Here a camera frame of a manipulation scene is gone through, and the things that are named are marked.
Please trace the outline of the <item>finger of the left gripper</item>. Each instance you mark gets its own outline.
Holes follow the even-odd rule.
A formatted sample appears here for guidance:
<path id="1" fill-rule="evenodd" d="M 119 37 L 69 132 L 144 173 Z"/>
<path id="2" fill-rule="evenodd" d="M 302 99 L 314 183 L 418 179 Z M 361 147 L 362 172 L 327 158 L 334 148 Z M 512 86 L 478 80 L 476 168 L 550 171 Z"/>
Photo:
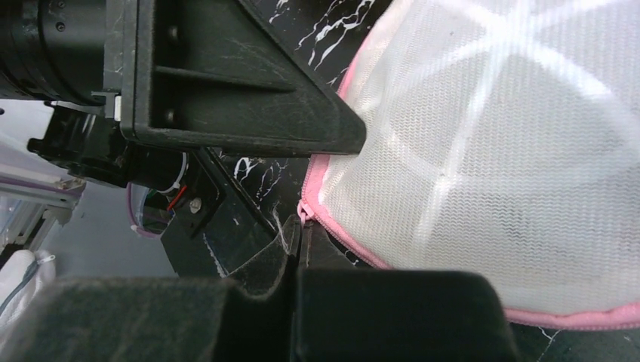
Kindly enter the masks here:
<path id="1" fill-rule="evenodd" d="M 247 1 L 129 1 L 121 129 L 171 149 L 354 155 L 365 124 Z"/>

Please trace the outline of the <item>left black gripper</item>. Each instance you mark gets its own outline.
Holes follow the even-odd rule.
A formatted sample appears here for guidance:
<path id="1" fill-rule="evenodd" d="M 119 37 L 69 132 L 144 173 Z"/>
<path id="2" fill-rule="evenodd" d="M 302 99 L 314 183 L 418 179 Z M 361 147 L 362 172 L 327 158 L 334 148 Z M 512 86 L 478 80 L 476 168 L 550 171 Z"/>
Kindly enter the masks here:
<path id="1" fill-rule="evenodd" d="M 126 140 L 106 116 L 106 15 L 105 1 L 3 1 L 1 96 L 42 101 L 54 112 L 28 152 L 78 178 L 169 192 L 187 155 Z"/>

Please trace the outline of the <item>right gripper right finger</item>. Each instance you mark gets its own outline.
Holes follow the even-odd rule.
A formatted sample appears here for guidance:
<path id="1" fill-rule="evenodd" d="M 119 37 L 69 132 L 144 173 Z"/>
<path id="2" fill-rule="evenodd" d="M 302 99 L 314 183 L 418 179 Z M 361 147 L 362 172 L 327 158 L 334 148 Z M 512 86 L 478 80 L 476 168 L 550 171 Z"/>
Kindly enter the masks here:
<path id="1" fill-rule="evenodd" d="M 325 229 L 303 227 L 298 361 L 518 361 L 500 300 L 481 275 L 353 265 Z"/>

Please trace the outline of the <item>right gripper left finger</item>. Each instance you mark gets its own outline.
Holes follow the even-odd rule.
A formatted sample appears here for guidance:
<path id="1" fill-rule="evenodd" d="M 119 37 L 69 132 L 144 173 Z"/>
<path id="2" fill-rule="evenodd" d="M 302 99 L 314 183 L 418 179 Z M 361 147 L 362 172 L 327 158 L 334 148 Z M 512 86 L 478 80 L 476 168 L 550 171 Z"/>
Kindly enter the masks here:
<path id="1" fill-rule="evenodd" d="M 66 279 L 35 298 L 3 361 L 287 361 L 300 219 L 224 278 Z"/>

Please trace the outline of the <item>white mesh laundry bag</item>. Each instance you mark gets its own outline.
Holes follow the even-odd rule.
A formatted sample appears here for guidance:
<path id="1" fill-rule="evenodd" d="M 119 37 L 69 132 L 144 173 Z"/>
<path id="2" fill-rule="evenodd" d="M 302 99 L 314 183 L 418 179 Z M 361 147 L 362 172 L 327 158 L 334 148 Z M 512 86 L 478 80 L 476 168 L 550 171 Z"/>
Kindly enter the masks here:
<path id="1" fill-rule="evenodd" d="M 298 206 L 378 268 L 476 272 L 511 321 L 639 325 L 639 3 L 393 1 Z"/>

